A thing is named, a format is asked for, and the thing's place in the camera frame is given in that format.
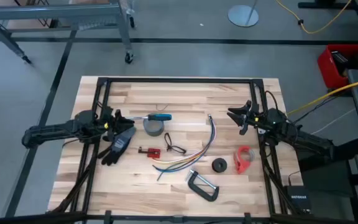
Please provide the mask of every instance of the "wire bundle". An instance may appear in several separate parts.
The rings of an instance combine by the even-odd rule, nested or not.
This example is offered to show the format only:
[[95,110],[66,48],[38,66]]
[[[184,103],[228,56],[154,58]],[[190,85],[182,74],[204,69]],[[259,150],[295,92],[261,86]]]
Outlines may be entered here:
[[196,152],[190,156],[186,156],[182,159],[178,159],[175,161],[159,161],[159,160],[154,159],[154,162],[159,163],[159,164],[171,164],[166,169],[162,169],[162,168],[159,168],[159,167],[156,167],[155,165],[153,165],[153,167],[156,170],[161,172],[161,174],[159,175],[157,180],[159,180],[161,178],[161,175],[165,172],[176,172],[176,171],[185,169],[189,166],[192,166],[206,153],[206,151],[209,149],[212,142],[216,139],[215,123],[214,123],[212,116],[210,114],[208,115],[208,118],[209,118],[209,122],[211,124],[211,136],[209,137],[209,141],[208,141],[207,145],[205,145],[205,147],[202,150],[200,150],[199,152]]

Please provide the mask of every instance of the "red box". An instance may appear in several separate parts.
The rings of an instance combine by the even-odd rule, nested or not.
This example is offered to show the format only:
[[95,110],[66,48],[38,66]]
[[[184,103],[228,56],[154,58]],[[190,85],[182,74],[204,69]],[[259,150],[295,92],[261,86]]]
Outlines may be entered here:
[[337,89],[348,84],[347,77],[342,77],[335,66],[332,51],[337,50],[347,59],[358,53],[358,45],[328,45],[326,50],[318,57],[318,67],[320,68],[327,88]]

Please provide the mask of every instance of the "wooden table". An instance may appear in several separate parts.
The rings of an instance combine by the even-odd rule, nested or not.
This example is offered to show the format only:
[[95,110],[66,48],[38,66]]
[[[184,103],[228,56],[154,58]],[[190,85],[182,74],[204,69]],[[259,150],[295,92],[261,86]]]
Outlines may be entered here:
[[[82,77],[73,117],[91,108],[97,79]],[[279,109],[285,111],[278,79],[264,79],[264,84],[265,90],[275,95]],[[212,115],[217,127],[216,140],[193,168],[212,184],[220,186],[220,193],[215,202],[196,195],[185,182],[190,168],[164,174],[157,182],[160,173],[152,167],[155,163],[145,154],[138,154],[138,147],[164,149],[161,160],[181,156],[165,152],[163,135],[148,136],[142,122],[136,121],[137,132],[118,163],[102,166],[98,161],[88,213],[102,215],[105,210],[111,210],[113,215],[242,217],[244,212],[249,212],[252,217],[269,217],[257,132],[250,127],[245,136],[240,136],[239,127],[226,115],[229,107],[243,106],[247,100],[250,100],[250,90],[245,84],[113,83],[109,106],[119,108],[123,116],[144,116],[159,110],[163,110],[159,113],[172,114],[173,120],[165,122],[165,131],[170,133],[173,144],[184,147],[188,154],[199,151],[208,142],[211,127],[207,114]],[[269,95],[267,100],[268,107],[273,107]],[[245,173],[238,175],[233,153],[243,145],[252,148],[255,160]],[[102,141],[99,151],[108,146],[108,142]],[[284,143],[276,148],[283,183],[287,183],[288,175],[299,170],[296,153]],[[64,147],[49,209],[55,208],[73,187],[81,152],[82,144],[79,142]],[[228,164],[227,170],[221,174],[211,168],[212,161],[219,157]],[[300,173],[292,175],[291,181],[294,185],[301,185]],[[275,207],[279,211],[277,191],[272,188]],[[78,208],[82,206],[82,198],[83,191]]]

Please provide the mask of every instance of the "gray duct tape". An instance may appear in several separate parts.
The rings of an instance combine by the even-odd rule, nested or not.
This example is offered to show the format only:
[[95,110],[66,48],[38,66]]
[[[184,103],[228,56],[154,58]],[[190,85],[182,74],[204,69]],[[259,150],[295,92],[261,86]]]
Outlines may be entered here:
[[159,136],[164,132],[164,122],[163,121],[149,121],[147,119],[143,120],[143,127],[146,133],[149,136]]

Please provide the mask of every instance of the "concrete floor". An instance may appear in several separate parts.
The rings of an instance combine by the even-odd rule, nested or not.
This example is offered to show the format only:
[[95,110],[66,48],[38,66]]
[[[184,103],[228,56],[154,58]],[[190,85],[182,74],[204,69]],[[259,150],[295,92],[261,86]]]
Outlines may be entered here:
[[[297,9],[296,2],[283,1],[302,15],[310,30],[324,25],[337,11]],[[227,20],[227,10],[250,0],[148,0],[135,2],[137,30],[132,37],[159,38],[228,38],[288,40],[358,40],[358,18],[346,11],[326,31],[317,35],[303,33],[296,20],[273,1],[257,5],[259,23],[240,28]],[[67,32],[26,33],[14,36],[68,37]],[[78,37],[116,37],[116,30],[89,30]],[[17,179],[25,149],[24,131],[37,123],[49,92],[65,44],[19,43],[33,61],[28,66],[0,43],[0,217]],[[124,63],[121,44],[74,44],[58,89],[48,124],[70,119],[80,78],[83,75],[196,76],[279,78],[287,111],[326,93],[316,63],[324,46],[294,45],[224,45],[224,44],[134,44],[132,65]],[[353,109],[350,98],[339,98],[308,116],[305,131],[316,131],[333,119]],[[355,112],[341,122],[318,133],[341,144],[358,137]],[[60,158],[62,141],[43,144],[37,153],[17,215],[43,213]],[[348,192],[344,163],[304,174],[311,189]],[[312,204],[319,216],[352,218],[344,197],[328,197],[314,191]]]

